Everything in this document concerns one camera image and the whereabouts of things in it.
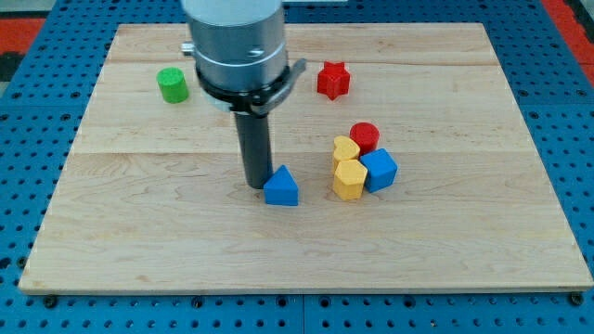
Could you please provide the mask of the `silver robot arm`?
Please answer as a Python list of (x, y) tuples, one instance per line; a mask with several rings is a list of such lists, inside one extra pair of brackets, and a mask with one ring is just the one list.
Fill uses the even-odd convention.
[(281, 0), (182, 0), (201, 88), (226, 110), (265, 117), (306, 69), (289, 64)]

